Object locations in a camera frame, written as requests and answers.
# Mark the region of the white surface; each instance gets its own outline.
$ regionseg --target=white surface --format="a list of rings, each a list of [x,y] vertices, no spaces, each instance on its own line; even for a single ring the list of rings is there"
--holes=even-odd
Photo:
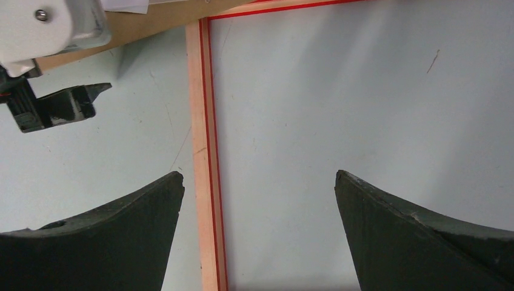
[[[0,62],[48,56],[68,46],[74,33],[70,7],[66,0],[53,0],[52,21],[43,23],[35,18],[34,13],[47,5],[48,0],[0,2]]]
[[[77,215],[177,170],[185,196],[163,290],[200,290],[183,28],[31,81],[39,96],[95,82],[113,88],[83,122],[23,134],[0,106],[0,232]]]
[[[0,62],[0,65],[7,71],[12,78],[19,77],[36,67],[32,59],[19,62]]]
[[[101,0],[104,10],[146,14],[149,0]]]
[[[514,230],[513,16],[382,0],[213,21],[232,290],[358,288],[339,169]]]

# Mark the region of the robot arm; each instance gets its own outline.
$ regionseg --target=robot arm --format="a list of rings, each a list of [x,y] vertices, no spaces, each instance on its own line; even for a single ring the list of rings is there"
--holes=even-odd
[[[99,0],[2,0],[0,19],[0,103],[8,105],[21,131],[93,117],[92,102],[110,84],[75,86],[37,98],[28,79],[41,76],[38,57],[109,42]]]

